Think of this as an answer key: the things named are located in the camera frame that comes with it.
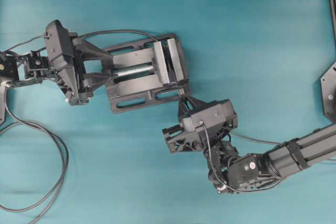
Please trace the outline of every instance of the mounting plate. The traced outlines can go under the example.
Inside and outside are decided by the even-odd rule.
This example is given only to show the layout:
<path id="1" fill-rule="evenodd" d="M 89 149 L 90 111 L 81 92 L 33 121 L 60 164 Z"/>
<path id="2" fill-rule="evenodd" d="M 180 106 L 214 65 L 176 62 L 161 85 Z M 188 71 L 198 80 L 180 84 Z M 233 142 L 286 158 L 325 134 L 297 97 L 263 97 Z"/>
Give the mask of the mounting plate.
<path id="1" fill-rule="evenodd" d="M 132 49 L 131 52 L 113 54 L 111 58 L 102 60 L 104 73 L 142 64 L 153 67 L 148 75 L 121 81 L 113 79 L 106 83 L 114 113 L 177 101 L 180 96 L 190 94 L 183 49 L 176 34 L 157 36 L 156 39 L 159 42 L 140 39 L 104 49 L 109 53 Z"/>
<path id="2" fill-rule="evenodd" d="M 323 113 L 333 123 L 336 122 L 336 62 L 321 77 Z"/>
<path id="3" fill-rule="evenodd" d="M 329 0 L 330 14 L 336 42 L 336 11 L 335 0 Z M 336 123 L 336 62 L 321 77 L 321 91 L 323 101 L 323 113 L 333 123 Z"/>

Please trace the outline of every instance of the wire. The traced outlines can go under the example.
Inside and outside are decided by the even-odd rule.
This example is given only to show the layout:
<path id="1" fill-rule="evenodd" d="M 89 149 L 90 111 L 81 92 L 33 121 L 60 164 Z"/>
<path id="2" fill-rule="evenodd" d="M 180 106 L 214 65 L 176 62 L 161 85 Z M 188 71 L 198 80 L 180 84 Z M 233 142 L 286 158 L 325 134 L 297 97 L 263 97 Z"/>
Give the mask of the wire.
<path id="1" fill-rule="evenodd" d="M 106 30 L 106 31 L 94 31 L 92 33 L 88 33 L 88 34 L 83 34 L 81 36 L 79 36 L 78 38 L 83 39 L 83 38 L 87 38 L 87 37 L 91 37 L 94 35 L 98 35 L 98 34 L 118 34 L 118 33 L 132 33 L 132 34 L 141 34 L 141 35 L 145 35 L 151 39 L 153 39 L 154 41 L 158 41 L 155 37 L 153 37 L 152 35 L 145 33 L 144 31 L 138 31 L 138 30 Z"/>
<path id="2" fill-rule="evenodd" d="M 231 189 L 232 191 L 235 191 L 236 193 L 254 193 L 254 192 L 256 192 L 256 191 L 266 191 L 266 190 L 272 189 L 272 188 L 278 186 L 281 182 L 283 182 L 283 181 L 287 178 L 287 177 L 285 177 L 285 178 L 281 179 L 279 182 L 277 182 L 277 183 L 275 183 L 274 185 L 272 185 L 271 187 L 263 188 L 263 189 L 256 189 L 256 190 L 247 190 L 247 191 L 243 191 L 243 190 L 238 190 L 238 189 L 235 189 L 235 188 L 230 187 L 227 183 L 225 183 L 224 181 L 222 181 L 222 180 L 218 177 L 218 175 L 217 175 L 217 173 L 216 173 L 216 170 L 215 170 L 215 168 L 214 168 L 214 164 L 212 163 L 211 146 L 210 146 L 210 139 L 209 139 L 208 130 L 206 129 L 205 121 L 204 121 L 204 120 L 202 120 L 202 121 L 203 121 L 202 126 L 203 126 L 204 131 L 205 131 L 205 136 L 206 136 L 207 145 L 208 145 L 209 162 L 210 162 L 211 169 L 212 169 L 212 171 L 214 172 L 214 174 L 215 174 L 217 180 L 218 180 L 219 182 L 221 182 L 222 184 L 224 184 L 227 188 Z"/>
<path id="3" fill-rule="evenodd" d="M 29 207 L 25 207 L 25 208 L 21 208 L 21 209 L 11 209 L 11 208 L 7 208 L 7 207 L 4 207 L 4 206 L 0 205 L 0 209 L 2 209 L 4 211 L 8 211 L 8 212 L 29 211 L 29 210 L 32 210 L 32 209 L 36 208 L 40 204 L 42 204 L 56 190 L 56 192 L 55 192 L 54 196 L 52 197 L 51 201 L 49 202 L 49 204 L 42 210 L 42 212 L 37 217 L 35 217 L 35 219 L 33 221 L 31 221 L 29 223 L 29 224 L 35 224 L 52 207 L 52 205 L 54 204 L 54 202 L 56 201 L 56 199 L 59 195 L 59 192 L 60 192 L 60 190 L 63 186 L 65 174 L 66 174 L 68 164 L 69 164 L 69 151 L 68 151 L 68 148 L 66 147 L 65 143 L 63 142 L 63 140 L 59 136 L 57 136 L 56 134 L 52 133 L 51 131 L 49 131 L 48 129 L 46 129 L 45 127 L 41 126 L 38 123 L 31 122 L 31 121 L 23 121 L 23 120 L 19 119 L 17 116 L 15 116 L 8 107 L 6 96 L 4 97 L 4 104 L 5 104 L 5 109 L 8 112 L 8 114 L 11 117 L 13 117 L 17 122 L 12 123 L 12 124 L 4 127 L 2 130 L 0 130 L 0 134 L 6 132 L 10 128 L 12 128 L 14 126 L 18 126 L 18 125 L 24 125 L 24 126 L 27 126 L 31 129 L 45 132 L 46 134 L 48 134 L 50 136 L 51 140 L 55 143 L 55 145 L 56 145 L 56 147 L 59 151 L 60 157 L 61 157 L 61 161 L 62 161 L 61 177 L 56 182 L 56 184 L 53 186 L 53 188 L 41 200 L 32 204 Z"/>
<path id="4" fill-rule="evenodd" d="M 231 134 L 233 136 L 240 137 L 243 140 L 251 141 L 251 142 L 254 142 L 254 143 L 257 143 L 257 144 L 272 144 L 272 145 L 280 145 L 281 144 L 281 143 L 278 143 L 278 142 L 255 139 L 255 138 L 252 138 L 252 137 L 249 137 L 249 136 L 244 136 L 244 135 L 232 132 L 232 131 L 231 131 Z M 336 159 L 332 159 L 332 158 L 328 158 L 326 160 L 336 162 Z"/>
<path id="5" fill-rule="evenodd" d="M 16 44 L 16 45 L 14 45 L 14 46 L 8 48 L 7 50 L 1 52 L 1 54 L 7 54 L 7 53 L 10 52 L 12 49 L 14 49 L 14 48 L 16 48 L 16 47 L 18 47 L 18 46 L 22 46 L 22 45 L 24 45 L 24 44 L 30 43 L 30 42 L 32 42 L 33 40 L 38 39 L 38 38 L 49 38 L 49 36 L 47 36 L 47 35 L 39 35 L 39 36 L 36 36 L 36 37 L 31 38 L 31 39 L 29 39 L 29 40 L 27 40 L 27 41 L 25 41 L 25 42 L 18 43 L 18 44 Z"/>

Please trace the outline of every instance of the teal surface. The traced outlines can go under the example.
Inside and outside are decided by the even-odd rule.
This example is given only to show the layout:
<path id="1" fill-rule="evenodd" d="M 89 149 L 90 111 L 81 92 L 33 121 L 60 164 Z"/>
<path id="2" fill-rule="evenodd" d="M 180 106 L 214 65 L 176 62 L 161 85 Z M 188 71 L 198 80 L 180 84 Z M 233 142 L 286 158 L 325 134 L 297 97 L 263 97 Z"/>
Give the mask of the teal surface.
<path id="1" fill-rule="evenodd" d="M 319 83 L 336 59 L 328 0 L 0 0 L 0 50 L 43 33 L 54 19 L 79 34 L 175 32 L 194 96 L 231 99 L 239 133 L 282 142 L 329 124 Z M 135 38 L 141 37 L 91 41 L 105 47 Z M 43 45 L 35 41 L 17 52 Z M 89 105 L 70 107 L 49 82 L 11 91 L 9 102 L 70 149 L 64 188 L 40 223 L 336 222 L 332 164 L 315 165 L 274 190 L 218 195 L 201 153 L 171 155 L 164 144 L 161 129 L 177 123 L 176 102 L 115 115 L 104 87 Z M 271 148 L 233 143 L 241 154 Z M 0 137 L 1 204 L 39 200 L 59 174 L 57 150 L 43 134 L 18 127 Z M 39 210 L 0 211 L 0 223 L 28 223 Z"/>

